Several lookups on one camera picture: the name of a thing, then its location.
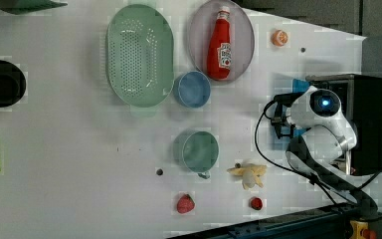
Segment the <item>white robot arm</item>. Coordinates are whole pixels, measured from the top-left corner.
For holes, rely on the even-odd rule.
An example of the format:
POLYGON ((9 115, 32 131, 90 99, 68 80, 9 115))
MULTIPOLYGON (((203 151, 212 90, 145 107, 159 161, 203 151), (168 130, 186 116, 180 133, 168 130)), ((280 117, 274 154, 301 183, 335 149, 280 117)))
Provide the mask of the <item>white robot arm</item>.
POLYGON ((310 86, 301 93, 276 95, 274 102, 277 109, 271 125, 277 136, 283 136, 283 126, 303 131, 289 137, 286 160, 291 169, 354 204, 362 216, 376 215, 378 206, 374 199, 357 188, 352 177, 331 166, 357 144, 356 133, 342 112, 338 95, 310 86))

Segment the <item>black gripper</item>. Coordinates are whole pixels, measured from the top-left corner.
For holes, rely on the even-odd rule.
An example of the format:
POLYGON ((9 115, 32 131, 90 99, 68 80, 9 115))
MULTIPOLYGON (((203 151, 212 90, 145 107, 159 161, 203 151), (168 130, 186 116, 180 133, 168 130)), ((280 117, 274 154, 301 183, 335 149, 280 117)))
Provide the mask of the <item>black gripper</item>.
POLYGON ((295 124, 287 121, 286 110, 302 96, 302 93, 289 93, 274 96, 274 102, 277 104, 274 117, 271 119, 271 126, 275 129, 278 139, 283 137, 293 138, 295 124))

